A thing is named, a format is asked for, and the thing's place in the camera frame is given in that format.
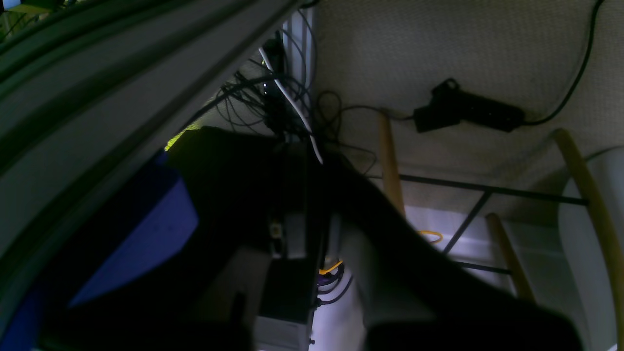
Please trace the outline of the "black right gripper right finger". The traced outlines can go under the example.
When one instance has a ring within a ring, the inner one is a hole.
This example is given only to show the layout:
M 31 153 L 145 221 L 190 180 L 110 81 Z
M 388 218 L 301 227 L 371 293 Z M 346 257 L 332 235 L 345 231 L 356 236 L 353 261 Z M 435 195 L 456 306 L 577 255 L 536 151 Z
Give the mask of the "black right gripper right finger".
M 312 203 L 342 218 L 337 256 L 356 284 L 359 351 L 581 351 L 572 322 L 467 273 L 426 242 L 377 187 L 330 157 Z

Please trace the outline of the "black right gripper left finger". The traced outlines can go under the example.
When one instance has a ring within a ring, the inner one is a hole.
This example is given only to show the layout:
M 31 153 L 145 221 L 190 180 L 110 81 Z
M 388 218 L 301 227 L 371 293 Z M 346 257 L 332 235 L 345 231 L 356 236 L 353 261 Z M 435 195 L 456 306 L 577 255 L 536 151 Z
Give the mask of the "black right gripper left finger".
M 167 152 L 199 223 L 123 287 L 47 306 L 45 351 L 306 351 L 322 262 L 319 164 L 307 140 L 186 131 Z

